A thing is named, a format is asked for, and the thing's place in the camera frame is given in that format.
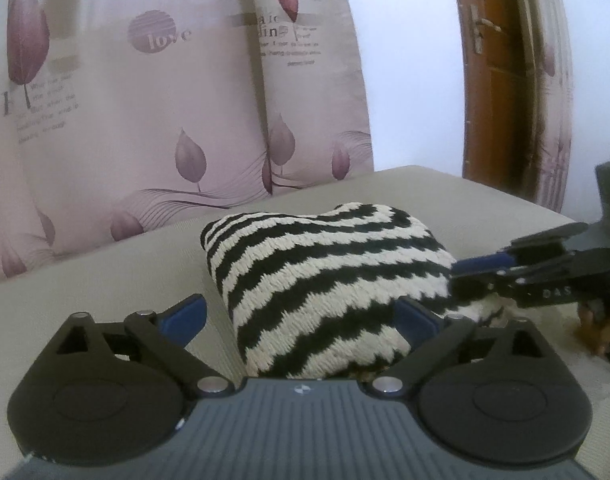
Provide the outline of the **person's right hand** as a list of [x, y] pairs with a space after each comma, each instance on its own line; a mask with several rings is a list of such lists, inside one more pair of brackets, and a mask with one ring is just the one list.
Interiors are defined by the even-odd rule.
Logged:
[[578, 304], [577, 314], [577, 338], [592, 354], [604, 358], [610, 350], [610, 321], [599, 323], [588, 304]]

